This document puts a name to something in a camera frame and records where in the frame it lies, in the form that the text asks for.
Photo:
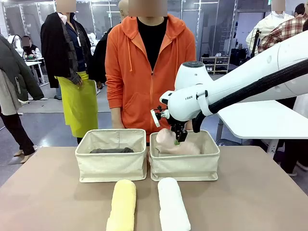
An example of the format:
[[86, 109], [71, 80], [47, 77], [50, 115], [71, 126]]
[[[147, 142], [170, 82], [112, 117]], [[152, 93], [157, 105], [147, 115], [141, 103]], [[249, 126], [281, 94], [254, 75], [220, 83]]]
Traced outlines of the person's right hand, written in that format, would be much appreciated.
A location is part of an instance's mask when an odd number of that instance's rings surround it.
[[120, 107], [111, 109], [111, 120], [112, 120], [113, 129], [124, 129], [125, 128], [122, 123]]

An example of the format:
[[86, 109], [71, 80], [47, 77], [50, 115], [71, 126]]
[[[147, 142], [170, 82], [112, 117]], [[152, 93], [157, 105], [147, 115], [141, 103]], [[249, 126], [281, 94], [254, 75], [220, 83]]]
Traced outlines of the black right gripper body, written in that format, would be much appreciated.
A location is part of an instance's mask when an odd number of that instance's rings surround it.
[[177, 133], [187, 133], [186, 129], [187, 121], [176, 121], [170, 125], [171, 131]]

